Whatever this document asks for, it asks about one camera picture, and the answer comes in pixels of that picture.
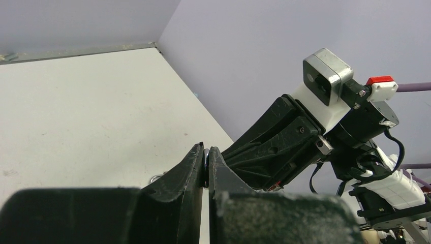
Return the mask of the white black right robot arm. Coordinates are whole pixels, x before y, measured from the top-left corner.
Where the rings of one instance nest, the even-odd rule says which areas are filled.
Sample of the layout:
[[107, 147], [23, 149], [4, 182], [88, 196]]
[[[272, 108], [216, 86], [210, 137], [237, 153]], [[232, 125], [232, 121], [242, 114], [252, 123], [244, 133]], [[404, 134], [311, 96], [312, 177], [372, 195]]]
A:
[[430, 216], [430, 198], [401, 170], [403, 144], [397, 143], [398, 157], [389, 157], [374, 142], [380, 134], [394, 140], [389, 130], [397, 124], [387, 103], [364, 102], [327, 130], [301, 101], [283, 95], [222, 155], [246, 184], [264, 191], [284, 187], [309, 165], [329, 162], [341, 181], [338, 194], [353, 187], [356, 215], [366, 226], [396, 228]]

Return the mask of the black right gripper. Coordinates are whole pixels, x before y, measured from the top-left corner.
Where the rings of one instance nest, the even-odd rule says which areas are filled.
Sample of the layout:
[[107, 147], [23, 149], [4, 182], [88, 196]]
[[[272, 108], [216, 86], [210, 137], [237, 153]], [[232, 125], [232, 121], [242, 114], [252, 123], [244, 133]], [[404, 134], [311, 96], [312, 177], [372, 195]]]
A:
[[[318, 126], [304, 116], [291, 96], [278, 97], [228, 149], [226, 165], [254, 190], [270, 191], [291, 182], [321, 156]], [[328, 158], [354, 151], [395, 127], [399, 119], [386, 102], [365, 102], [350, 110], [324, 138], [333, 147]]]

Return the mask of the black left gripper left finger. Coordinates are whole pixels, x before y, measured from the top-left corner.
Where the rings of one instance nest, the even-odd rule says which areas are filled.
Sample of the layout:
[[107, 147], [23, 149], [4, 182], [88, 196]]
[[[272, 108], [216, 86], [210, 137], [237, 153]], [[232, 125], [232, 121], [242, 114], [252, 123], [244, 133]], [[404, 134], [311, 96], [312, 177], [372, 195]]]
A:
[[1, 243], [198, 243], [204, 145], [144, 188], [39, 188], [1, 208]]

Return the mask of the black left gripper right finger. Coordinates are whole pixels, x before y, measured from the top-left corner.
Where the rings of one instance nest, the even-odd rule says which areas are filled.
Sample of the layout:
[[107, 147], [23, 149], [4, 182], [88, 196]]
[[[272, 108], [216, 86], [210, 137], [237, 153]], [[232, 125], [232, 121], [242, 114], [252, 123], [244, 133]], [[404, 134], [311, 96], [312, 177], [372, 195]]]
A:
[[339, 197], [259, 193], [208, 154], [211, 243], [363, 243], [356, 221]]

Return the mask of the small brass long-shackle padlock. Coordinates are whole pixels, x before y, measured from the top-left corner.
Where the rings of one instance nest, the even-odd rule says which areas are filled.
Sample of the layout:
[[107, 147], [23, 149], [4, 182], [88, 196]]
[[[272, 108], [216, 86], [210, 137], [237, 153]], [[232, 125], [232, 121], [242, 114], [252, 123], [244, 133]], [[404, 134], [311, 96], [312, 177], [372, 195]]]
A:
[[[203, 183], [203, 187], [205, 189], [208, 189], [208, 186], [209, 186], [209, 183], [208, 183], [208, 178], [209, 178], [209, 176], [208, 176], [208, 171], [209, 171], [209, 166], [208, 166], [209, 165], [209, 152], [210, 152], [210, 149], [206, 148], [204, 150], [204, 154], [203, 154], [203, 160], [204, 160], [203, 161], [203, 165], [204, 165], [204, 183]], [[159, 178], [161, 178], [166, 173], [167, 173], [167, 171], [163, 172], [162, 174], [157, 174], [157, 175], [152, 176], [150, 178], [148, 184], [151, 184], [151, 183], [155, 182], [156, 180], [158, 180]]]

